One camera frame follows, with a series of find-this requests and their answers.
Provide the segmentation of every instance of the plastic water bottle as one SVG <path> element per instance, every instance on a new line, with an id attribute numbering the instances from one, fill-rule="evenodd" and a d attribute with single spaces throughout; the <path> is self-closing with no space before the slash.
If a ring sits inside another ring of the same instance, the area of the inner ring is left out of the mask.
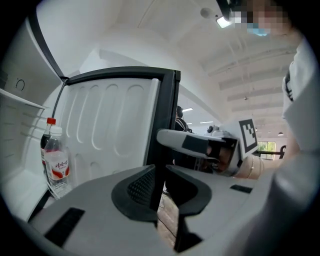
<path id="1" fill-rule="evenodd" d="M 57 199 L 72 190 L 68 154 L 62 142 L 62 128 L 52 126 L 44 147 L 44 160 L 50 185 Z"/>
<path id="2" fill-rule="evenodd" d="M 44 131 L 44 134 L 42 135 L 41 141 L 40 141 L 40 150 L 41 150 L 41 160 L 43 164 L 43 168 L 46 168 L 46 162 L 45 162 L 45 146 L 47 145 L 49 139 L 50 139 L 50 128 L 51 126 L 54 126 L 56 124 L 56 119 L 52 117 L 48 117 L 46 120 L 46 129 Z"/>

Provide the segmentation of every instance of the red bottle cap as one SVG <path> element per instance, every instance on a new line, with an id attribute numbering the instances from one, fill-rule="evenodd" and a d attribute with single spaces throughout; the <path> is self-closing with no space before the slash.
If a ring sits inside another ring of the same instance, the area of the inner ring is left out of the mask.
<path id="1" fill-rule="evenodd" d="M 48 117 L 46 120 L 46 123 L 49 125 L 55 125 L 56 124 L 56 119 L 52 117 Z"/>

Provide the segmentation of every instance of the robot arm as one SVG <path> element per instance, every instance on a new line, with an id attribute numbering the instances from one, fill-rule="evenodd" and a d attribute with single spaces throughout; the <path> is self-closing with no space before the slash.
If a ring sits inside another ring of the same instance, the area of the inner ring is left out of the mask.
<path id="1" fill-rule="evenodd" d="M 176 130 L 162 129 L 157 141 L 173 150 L 219 163 L 222 152 L 228 152 L 227 165 L 220 170 L 225 176 L 235 175 L 244 159 L 258 149 L 255 125 L 252 118 L 242 118 L 227 122 L 208 135 L 198 135 Z"/>

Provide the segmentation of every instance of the face mask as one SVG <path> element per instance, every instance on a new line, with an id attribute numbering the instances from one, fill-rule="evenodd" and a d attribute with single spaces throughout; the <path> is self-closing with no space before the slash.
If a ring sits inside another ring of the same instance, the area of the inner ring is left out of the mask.
<path id="1" fill-rule="evenodd" d="M 258 23 L 248 23 L 247 24 L 247 29 L 246 29 L 250 34 L 255 34 L 260 37 L 264 37 L 268 35 L 270 32 L 267 29 L 264 28 L 259 28 Z"/>

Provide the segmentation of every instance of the bottle label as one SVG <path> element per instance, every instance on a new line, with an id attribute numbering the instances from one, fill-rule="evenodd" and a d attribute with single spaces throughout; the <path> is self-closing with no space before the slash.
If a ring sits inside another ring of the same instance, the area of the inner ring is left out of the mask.
<path id="1" fill-rule="evenodd" d="M 60 180 L 64 177 L 67 177 L 70 173 L 69 161 L 66 157 L 60 161 L 47 162 L 49 165 L 50 176 L 53 180 Z"/>
<path id="2" fill-rule="evenodd" d="M 46 161 L 45 161 L 45 150 L 43 148 L 41 148 L 41 160 L 42 160 L 42 164 L 44 166 L 46 166 Z"/>

